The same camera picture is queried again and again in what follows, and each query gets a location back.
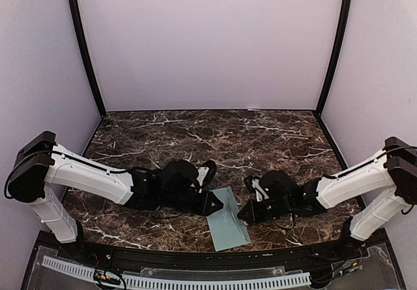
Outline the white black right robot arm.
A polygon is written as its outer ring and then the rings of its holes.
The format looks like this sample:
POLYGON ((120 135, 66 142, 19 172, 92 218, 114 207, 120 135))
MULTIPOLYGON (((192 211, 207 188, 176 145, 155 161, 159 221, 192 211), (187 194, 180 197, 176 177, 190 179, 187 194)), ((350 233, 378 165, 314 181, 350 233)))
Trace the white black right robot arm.
POLYGON ((397 137, 370 158, 333 175, 324 175, 302 186, 282 170, 244 179, 255 194, 237 214, 247 224, 276 220, 287 214, 311 217, 370 191, 382 192, 359 214, 347 220, 344 236, 333 244, 333 255, 346 260, 397 213, 416 206, 416 147, 397 137))

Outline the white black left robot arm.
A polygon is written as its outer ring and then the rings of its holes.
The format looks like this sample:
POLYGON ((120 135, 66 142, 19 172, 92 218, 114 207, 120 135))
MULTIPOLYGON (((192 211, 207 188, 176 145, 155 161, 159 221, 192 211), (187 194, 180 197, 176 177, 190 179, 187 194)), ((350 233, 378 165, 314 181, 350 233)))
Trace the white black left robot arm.
POLYGON ((223 209, 222 201, 206 190, 215 174, 212 160, 200 167, 172 160, 162 169, 116 169, 69 151, 53 132, 44 131, 17 153, 4 196, 29 205, 69 254, 87 261, 91 245, 82 239, 82 226, 67 213, 52 185, 82 190, 132 210, 168 207, 210 216, 223 209))

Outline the light blue paper envelope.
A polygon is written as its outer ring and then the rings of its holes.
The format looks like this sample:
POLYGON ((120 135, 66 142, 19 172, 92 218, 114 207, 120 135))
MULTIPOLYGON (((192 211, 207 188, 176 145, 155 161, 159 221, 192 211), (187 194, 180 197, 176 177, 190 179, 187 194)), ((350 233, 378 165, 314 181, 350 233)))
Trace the light blue paper envelope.
POLYGON ((223 203, 223 209, 207 216, 214 249, 217 252, 250 244, 245 222, 238 218, 239 207, 230 186, 212 191, 223 203))

